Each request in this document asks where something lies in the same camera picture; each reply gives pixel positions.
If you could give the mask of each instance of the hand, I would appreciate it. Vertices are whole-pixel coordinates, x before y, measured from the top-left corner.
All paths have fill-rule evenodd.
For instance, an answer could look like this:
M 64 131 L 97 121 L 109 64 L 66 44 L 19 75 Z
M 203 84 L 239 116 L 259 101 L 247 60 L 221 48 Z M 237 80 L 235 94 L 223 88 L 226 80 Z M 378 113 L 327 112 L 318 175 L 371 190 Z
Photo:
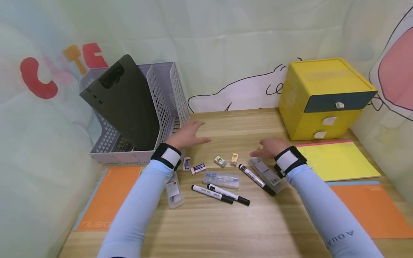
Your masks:
M 177 148 L 178 150 L 181 150 L 186 147 L 191 147 L 194 145 L 210 142 L 210 137 L 195 136 L 195 133 L 203 124 L 205 124 L 205 122 L 189 121 L 178 131 L 176 131 L 175 134 L 170 136 L 165 143 Z
M 251 157 L 259 157 L 263 159 L 273 159 L 280 154 L 283 150 L 290 147 L 291 144 L 286 140 L 276 137 L 264 138 L 259 142 L 262 149 L 252 151 L 249 155 Z

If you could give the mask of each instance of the white drawer handle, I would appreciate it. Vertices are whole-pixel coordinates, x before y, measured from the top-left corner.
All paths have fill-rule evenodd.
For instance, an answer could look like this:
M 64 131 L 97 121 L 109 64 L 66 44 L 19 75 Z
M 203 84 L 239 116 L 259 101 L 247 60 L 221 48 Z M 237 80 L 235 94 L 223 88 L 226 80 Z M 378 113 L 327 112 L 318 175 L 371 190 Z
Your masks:
M 326 131 L 321 131 L 321 132 L 316 132 L 315 134 L 314 134 L 314 138 L 316 138 L 316 139 L 323 139 L 324 138 L 324 136 L 326 135 Z
M 337 120 L 336 116 L 327 117 L 326 119 L 323 120 L 323 125 L 332 125 L 334 124 L 336 120 Z
M 338 109 L 343 109 L 343 108 L 344 108 L 344 103 L 336 102 L 336 107 L 337 107 Z

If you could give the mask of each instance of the clear pencil case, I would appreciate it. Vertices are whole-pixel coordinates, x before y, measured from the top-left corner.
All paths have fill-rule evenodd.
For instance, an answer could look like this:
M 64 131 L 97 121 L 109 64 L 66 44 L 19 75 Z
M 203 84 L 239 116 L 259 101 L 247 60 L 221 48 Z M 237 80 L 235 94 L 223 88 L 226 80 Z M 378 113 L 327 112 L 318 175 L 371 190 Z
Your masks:
M 168 198 L 169 208 L 175 209 L 183 204 L 183 196 L 180 191 L 176 171 L 172 173 L 171 179 L 166 183 L 165 192 Z
M 240 187 L 240 177 L 231 174 L 221 174 L 216 172 L 205 172 L 204 179 L 202 179 L 204 184 L 213 184 L 223 187 L 229 187 L 238 189 Z
M 269 168 L 262 159 L 252 158 L 248 162 L 250 166 L 257 172 L 258 176 L 269 186 L 276 194 L 283 190 L 287 184 L 284 180 Z

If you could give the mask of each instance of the yellow storage box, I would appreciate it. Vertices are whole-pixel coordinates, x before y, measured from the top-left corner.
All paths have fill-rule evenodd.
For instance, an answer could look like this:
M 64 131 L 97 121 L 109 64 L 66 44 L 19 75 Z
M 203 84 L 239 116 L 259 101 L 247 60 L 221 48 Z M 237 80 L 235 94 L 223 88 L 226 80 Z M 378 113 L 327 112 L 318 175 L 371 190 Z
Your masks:
M 293 62 L 279 110 L 291 140 L 339 138 L 376 92 L 340 58 Z

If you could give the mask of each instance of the light blue arm sleeve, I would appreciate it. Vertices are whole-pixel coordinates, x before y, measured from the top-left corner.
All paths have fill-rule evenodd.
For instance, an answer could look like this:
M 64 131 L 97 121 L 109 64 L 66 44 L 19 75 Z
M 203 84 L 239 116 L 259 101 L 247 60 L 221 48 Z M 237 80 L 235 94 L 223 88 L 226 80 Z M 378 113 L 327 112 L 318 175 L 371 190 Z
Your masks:
M 297 190 L 333 257 L 383 257 L 353 214 L 312 168 L 298 166 L 286 179 Z
M 140 257 L 146 228 L 171 176 L 171 168 L 150 161 L 116 214 L 98 258 Z

